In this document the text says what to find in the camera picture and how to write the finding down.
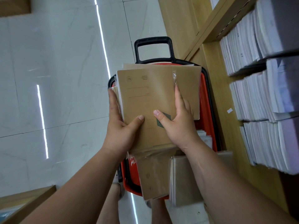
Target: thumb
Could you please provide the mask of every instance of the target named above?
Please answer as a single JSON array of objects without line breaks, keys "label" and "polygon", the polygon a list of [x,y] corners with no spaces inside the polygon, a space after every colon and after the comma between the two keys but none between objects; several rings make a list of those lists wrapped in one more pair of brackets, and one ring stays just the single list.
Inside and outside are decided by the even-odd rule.
[{"label": "thumb", "polygon": [[127,127],[136,132],[143,122],[144,116],[137,116]]},{"label": "thumb", "polygon": [[171,120],[169,120],[162,112],[159,110],[154,111],[154,116],[160,121],[162,126],[167,130],[170,126]]}]

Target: hand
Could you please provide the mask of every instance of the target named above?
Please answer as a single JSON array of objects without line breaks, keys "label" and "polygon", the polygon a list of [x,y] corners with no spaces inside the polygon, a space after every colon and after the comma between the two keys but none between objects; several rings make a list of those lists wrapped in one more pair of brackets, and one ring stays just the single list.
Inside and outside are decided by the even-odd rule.
[{"label": "hand", "polygon": [[194,121],[193,111],[189,102],[182,98],[178,86],[175,85],[176,117],[169,120],[161,111],[155,110],[154,115],[165,128],[168,137],[180,149],[188,148],[190,143],[201,141],[198,136]]},{"label": "hand", "polygon": [[109,94],[109,123],[103,148],[124,159],[126,153],[132,147],[135,133],[144,122],[144,116],[136,117],[129,125],[121,120],[117,100],[112,89]]}]

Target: red plastic basket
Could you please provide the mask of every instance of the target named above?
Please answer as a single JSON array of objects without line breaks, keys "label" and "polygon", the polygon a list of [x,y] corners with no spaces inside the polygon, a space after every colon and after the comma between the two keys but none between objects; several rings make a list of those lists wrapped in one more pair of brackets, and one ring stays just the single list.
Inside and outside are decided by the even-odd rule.
[{"label": "red plastic basket", "polygon": [[[139,59],[138,47],[150,44],[161,44],[166,43],[169,45],[170,58],[157,58],[150,59],[146,61],[141,61]],[[152,37],[139,39],[135,42],[135,53],[136,53],[136,63],[137,64],[170,64],[170,65],[186,65],[194,64],[188,61],[179,60],[174,57],[172,41],[169,37]],[[114,82],[114,76],[110,79],[108,86],[112,87]],[[195,121],[196,129],[204,130],[207,135],[211,135],[213,139],[213,150],[217,152],[220,150],[219,137],[216,131],[216,123],[212,109],[210,90],[207,78],[207,72],[202,67],[200,85],[199,85],[199,102],[200,102],[200,119]],[[124,188],[133,194],[142,196],[140,180],[137,170],[137,165],[134,158],[125,159],[121,162],[119,174],[121,172]]]}]

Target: fingernail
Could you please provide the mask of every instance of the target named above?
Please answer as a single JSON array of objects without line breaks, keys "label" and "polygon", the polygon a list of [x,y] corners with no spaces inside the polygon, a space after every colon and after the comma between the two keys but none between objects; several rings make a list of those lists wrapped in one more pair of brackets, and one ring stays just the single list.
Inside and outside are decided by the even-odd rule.
[{"label": "fingernail", "polygon": [[160,113],[159,110],[155,110],[155,111],[154,111],[154,115],[155,115],[155,116],[159,115],[159,113]]},{"label": "fingernail", "polygon": [[138,116],[138,119],[140,119],[141,121],[144,120],[144,116]]}]

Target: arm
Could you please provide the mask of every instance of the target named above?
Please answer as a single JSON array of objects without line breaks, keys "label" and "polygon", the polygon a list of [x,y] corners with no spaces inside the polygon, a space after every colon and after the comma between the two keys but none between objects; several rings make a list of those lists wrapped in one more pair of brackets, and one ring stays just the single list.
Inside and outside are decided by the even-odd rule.
[{"label": "arm", "polygon": [[158,110],[154,115],[172,142],[186,154],[215,223],[297,223],[222,163],[197,135],[190,105],[177,86],[175,90],[176,118],[170,121]]},{"label": "arm", "polygon": [[109,89],[109,123],[102,148],[56,193],[22,223],[95,223],[119,163],[131,148],[143,123],[139,116],[129,125],[121,121],[114,92]]}]

